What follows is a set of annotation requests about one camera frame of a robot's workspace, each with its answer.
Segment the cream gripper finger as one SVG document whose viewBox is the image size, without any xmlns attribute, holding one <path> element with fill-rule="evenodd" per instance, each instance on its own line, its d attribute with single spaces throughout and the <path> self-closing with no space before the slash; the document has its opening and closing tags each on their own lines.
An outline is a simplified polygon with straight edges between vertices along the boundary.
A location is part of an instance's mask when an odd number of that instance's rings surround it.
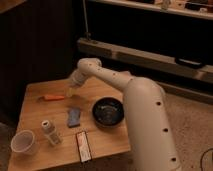
<svg viewBox="0 0 213 171">
<path fill-rule="evenodd" d="M 67 92 L 66 92 L 66 97 L 68 97 L 68 98 L 72 97 L 73 93 L 74 93 L 73 88 L 69 87 Z"/>
</svg>

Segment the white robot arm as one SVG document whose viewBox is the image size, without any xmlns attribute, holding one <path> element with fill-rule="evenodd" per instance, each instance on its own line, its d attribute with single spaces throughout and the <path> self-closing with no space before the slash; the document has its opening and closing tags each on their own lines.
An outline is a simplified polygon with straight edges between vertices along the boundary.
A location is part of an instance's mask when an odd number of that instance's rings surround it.
<svg viewBox="0 0 213 171">
<path fill-rule="evenodd" d="M 96 77 L 123 93 L 129 143 L 137 171 L 182 171 L 164 106 L 165 91 L 153 80 L 104 68 L 98 58 L 82 58 L 69 76 L 81 87 Z"/>
</svg>

